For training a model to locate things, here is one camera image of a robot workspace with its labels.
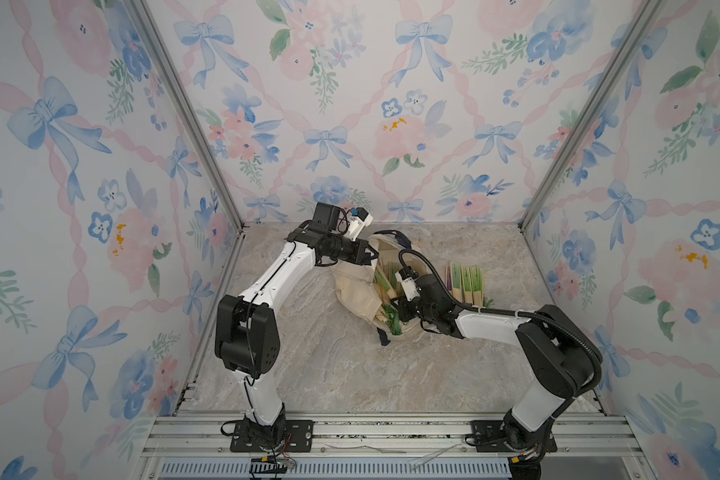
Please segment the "light green bamboo fan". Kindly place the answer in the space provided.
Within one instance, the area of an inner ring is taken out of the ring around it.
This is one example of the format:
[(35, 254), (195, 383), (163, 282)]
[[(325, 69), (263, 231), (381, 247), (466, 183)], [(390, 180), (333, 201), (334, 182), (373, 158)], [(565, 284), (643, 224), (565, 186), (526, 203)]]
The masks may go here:
[(391, 303), (398, 297), (397, 291), (392, 286), (383, 269), (379, 266), (374, 269), (374, 282), (377, 285), (383, 302)]

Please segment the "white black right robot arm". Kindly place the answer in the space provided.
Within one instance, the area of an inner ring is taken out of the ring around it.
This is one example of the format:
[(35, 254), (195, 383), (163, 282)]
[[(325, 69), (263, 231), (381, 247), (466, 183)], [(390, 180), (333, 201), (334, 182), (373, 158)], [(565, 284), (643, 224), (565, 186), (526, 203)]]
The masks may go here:
[(417, 318), (441, 334), (518, 347), (535, 380), (482, 444), (499, 441), (511, 451), (539, 453), (554, 421), (603, 374), (598, 348), (554, 305), (537, 311), (501, 310), (457, 301), (435, 275), (400, 279), (403, 296), (394, 301), (400, 316)]

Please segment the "green bamboo folding fan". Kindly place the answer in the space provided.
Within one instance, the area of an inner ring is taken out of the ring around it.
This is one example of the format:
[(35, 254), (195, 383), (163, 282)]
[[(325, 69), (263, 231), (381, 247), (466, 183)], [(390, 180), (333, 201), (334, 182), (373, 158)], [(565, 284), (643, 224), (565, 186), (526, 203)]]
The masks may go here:
[(470, 268), (470, 279), (472, 288), (472, 303), (474, 306), (484, 306), (483, 271), (479, 266)]
[(461, 291), (463, 296), (463, 302), (468, 305), (473, 305), (473, 286), (471, 271), (468, 266), (461, 266)]

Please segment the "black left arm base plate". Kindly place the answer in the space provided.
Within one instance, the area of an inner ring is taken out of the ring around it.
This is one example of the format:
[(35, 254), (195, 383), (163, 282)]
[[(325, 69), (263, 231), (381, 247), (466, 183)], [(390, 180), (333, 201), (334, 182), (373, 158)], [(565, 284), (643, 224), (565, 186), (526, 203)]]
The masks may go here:
[(278, 420), (273, 425), (259, 425), (248, 418), (234, 422), (228, 430), (225, 423), (220, 428), (230, 439), (229, 450), (233, 453), (309, 453), (312, 449), (312, 420)]

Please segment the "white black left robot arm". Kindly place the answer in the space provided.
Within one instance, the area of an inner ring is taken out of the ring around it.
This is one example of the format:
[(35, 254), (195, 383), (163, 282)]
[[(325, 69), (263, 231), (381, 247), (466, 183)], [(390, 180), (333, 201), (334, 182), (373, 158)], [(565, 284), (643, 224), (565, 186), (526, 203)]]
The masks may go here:
[(271, 370), (280, 351), (277, 315), (303, 277), (316, 267), (340, 262), (370, 266), (378, 252), (360, 238), (373, 216), (363, 207), (342, 209), (318, 203), (313, 217), (286, 237), (264, 273), (237, 296), (217, 306), (214, 354), (231, 371), (247, 401), (247, 420), (273, 427), (284, 417)]

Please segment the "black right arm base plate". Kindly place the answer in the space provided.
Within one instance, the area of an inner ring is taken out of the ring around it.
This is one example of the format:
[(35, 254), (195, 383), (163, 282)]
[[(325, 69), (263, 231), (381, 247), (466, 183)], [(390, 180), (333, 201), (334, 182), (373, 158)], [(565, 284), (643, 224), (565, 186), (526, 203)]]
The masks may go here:
[(501, 452), (533, 454), (557, 452), (558, 447), (552, 433), (553, 419), (548, 419), (539, 429), (531, 431), (512, 416), (504, 420), (473, 420), (471, 432), (465, 442), (478, 452)]

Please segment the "beige tote bag navy handles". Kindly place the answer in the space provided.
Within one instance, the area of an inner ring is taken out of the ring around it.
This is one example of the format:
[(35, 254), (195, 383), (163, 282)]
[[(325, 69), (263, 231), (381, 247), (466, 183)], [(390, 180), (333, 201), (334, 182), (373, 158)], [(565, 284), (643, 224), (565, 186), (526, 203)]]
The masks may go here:
[(395, 299), (391, 303), (382, 301), (374, 282), (374, 269), (377, 266), (383, 269), (399, 297), (403, 291), (395, 278), (395, 273), (402, 269), (398, 254), (403, 249), (416, 250), (418, 246), (399, 230), (380, 230), (370, 235), (368, 243), (379, 252), (372, 264), (358, 266), (340, 262), (331, 268), (338, 301), (366, 322), (382, 345), (411, 340), (422, 332), (418, 321), (401, 322)]

